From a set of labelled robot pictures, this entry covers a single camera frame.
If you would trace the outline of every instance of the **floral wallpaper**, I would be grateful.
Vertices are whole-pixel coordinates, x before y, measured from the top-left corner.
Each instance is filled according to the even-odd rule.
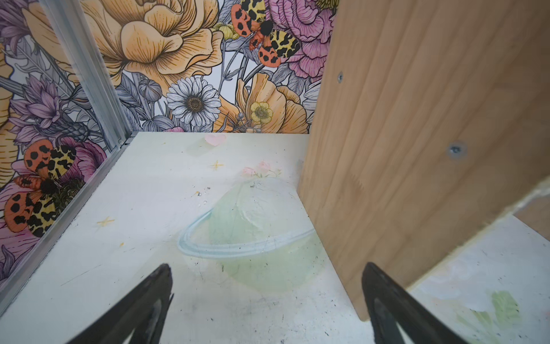
[[[133,130],[309,132],[338,0],[80,3]],[[70,72],[39,10],[29,30]]]
[[[108,154],[56,40],[38,2],[0,2],[0,289]]]

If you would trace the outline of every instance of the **butterfly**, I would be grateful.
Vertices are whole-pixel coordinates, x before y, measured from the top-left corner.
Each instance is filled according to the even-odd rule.
[[[10,231],[17,233],[28,226],[37,237],[46,233],[57,218],[52,198],[59,191],[57,180],[70,169],[75,157],[74,148],[65,145],[54,148],[47,139],[27,148],[24,163],[30,173],[17,176],[13,181],[33,191],[15,193],[6,202],[4,220]]]
[[[241,0],[231,7],[231,22],[239,36],[248,37],[250,51],[258,48],[260,62],[267,67],[279,67],[281,58],[289,58],[300,49],[300,42],[285,31],[274,30],[273,21],[266,20],[263,0]]]

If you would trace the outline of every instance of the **yellow star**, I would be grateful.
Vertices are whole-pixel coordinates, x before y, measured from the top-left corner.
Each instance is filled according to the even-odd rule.
[[[109,220],[109,216],[107,216],[105,220],[100,221],[97,224],[100,225],[101,227],[105,227],[106,225],[108,225],[110,222],[113,222],[113,221],[114,220]]]
[[[218,161],[216,160],[216,163],[214,165],[210,165],[210,166],[214,167],[214,171],[217,171],[218,167],[221,167],[223,165],[221,163],[218,163]]]

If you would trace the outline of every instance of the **butterfly body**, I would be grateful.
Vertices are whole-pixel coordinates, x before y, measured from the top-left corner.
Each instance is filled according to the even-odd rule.
[[[266,20],[266,6],[263,0],[241,0],[231,7],[231,21],[237,34],[248,37],[249,49],[258,47],[258,58],[267,67],[278,67],[281,58],[289,58],[300,49],[300,42],[292,34],[274,30],[274,23]]]
[[[56,182],[76,158],[74,148],[54,148],[49,140],[33,143],[25,152],[24,162],[29,174],[17,176],[14,183],[33,191],[12,195],[4,206],[4,220],[9,230],[20,232],[29,228],[41,237],[57,218],[52,195],[59,191]]]

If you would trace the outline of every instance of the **wood grain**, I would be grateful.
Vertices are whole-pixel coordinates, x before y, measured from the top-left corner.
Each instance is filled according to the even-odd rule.
[[[340,2],[299,195],[361,319],[368,261],[408,286],[550,174],[549,7]]]
[[[532,200],[515,217],[550,241],[550,196]]]

